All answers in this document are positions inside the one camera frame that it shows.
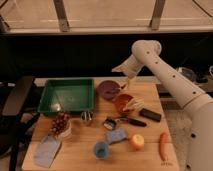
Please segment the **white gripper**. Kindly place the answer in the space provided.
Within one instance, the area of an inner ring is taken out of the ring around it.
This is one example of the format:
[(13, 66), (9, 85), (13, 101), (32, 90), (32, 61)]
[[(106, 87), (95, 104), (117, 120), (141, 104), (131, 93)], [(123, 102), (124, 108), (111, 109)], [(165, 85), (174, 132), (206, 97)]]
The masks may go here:
[(114, 67), (112, 72), (122, 72), (128, 78), (126, 79), (126, 87), (130, 86), (135, 82), (136, 76), (141, 71), (143, 64), (136, 59), (134, 55), (127, 58), (122, 64)]

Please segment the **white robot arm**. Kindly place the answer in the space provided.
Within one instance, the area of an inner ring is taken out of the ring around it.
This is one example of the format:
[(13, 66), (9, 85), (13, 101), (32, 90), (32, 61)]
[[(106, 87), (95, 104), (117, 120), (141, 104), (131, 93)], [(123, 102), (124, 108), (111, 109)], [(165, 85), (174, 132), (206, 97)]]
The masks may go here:
[(132, 79), (143, 66), (148, 67), (192, 119), (185, 171), (213, 171), (213, 98), (164, 62), (161, 49), (156, 40), (138, 40), (131, 55), (112, 71)]

